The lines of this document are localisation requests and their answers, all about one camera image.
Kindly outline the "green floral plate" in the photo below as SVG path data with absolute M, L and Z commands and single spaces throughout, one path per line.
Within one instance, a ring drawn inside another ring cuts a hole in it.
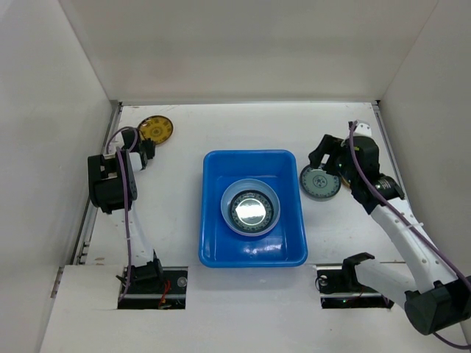
M 273 201 L 259 190 L 243 190 L 231 199 L 228 224 L 240 235 L 258 237 L 269 232 L 278 221 Z
M 316 201 L 332 199 L 341 189 L 341 181 L 337 176 L 328 174 L 319 168 L 305 166 L 300 173 L 300 187 L 306 196 Z

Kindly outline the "light blue plastic plate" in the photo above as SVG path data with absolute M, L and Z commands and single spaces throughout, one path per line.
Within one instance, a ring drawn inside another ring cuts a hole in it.
M 240 179 L 229 185 L 226 190 L 223 192 L 222 197 L 221 197 L 221 202 L 220 202 L 220 208 L 221 208 L 221 214 L 222 217 L 226 223 L 226 225 L 234 231 L 234 229 L 228 224 L 228 206 L 231 201 L 231 199 L 236 195 L 237 193 L 243 191 L 243 190 L 259 190 L 263 193 L 265 193 L 275 204 L 275 209 L 277 210 L 278 213 L 278 221 L 280 220 L 280 200 L 275 193 L 274 189 L 270 187 L 268 184 L 265 182 L 259 180 L 259 179 Z M 271 232 L 278 224 L 278 221 L 276 225 L 269 231 Z M 257 238 L 257 237 L 246 237 L 241 235 L 242 237 L 245 238 Z

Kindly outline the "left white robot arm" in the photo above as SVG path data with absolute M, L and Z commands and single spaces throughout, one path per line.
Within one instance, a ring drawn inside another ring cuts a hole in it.
M 121 144 L 109 141 L 104 154 L 87 160 L 89 198 L 123 232 L 132 278 L 140 277 L 146 289 L 156 291 L 164 286 L 166 274 L 138 220 L 135 179 L 135 173 L 146 169 L 155 156 L 155 143 L 130 126 L 116 133 L 121 135 Z

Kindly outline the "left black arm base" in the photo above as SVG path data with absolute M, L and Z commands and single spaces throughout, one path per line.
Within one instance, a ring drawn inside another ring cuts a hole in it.
M 188 285 L 187 267 L 163 267 L 158 258 L 146 265 L 131 267 L 116 278 L 121 283 L 119 310 L 184 310 Z

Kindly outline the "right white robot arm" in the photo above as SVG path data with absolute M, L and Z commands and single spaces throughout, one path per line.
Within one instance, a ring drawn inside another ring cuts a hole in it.
M 320 270 L 321 293 L 348 293 L 370 288 L 404 309 L 416 331 L 436 335 L 470 318 L 470 278 L 432 244 L 417 222 L 402 188 L 380 172 L 379 148 L 367 136 L 342 140 L 325 135 L 308 155 L 311 167 L 347 181 L 353 198 L 389 236 L 411 272 L 407 277 L 367 252 L 347 257 L 341 269 Z

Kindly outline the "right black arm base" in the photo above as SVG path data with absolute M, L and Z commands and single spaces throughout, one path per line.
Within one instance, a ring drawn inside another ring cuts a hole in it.
M 392 300 L 360 284 L 354 272 L 361 262 L 374 259 L 364 252 L 347 257 L 341 264 L 317 265 L 314 284 L 322 309 L 392 309 Z

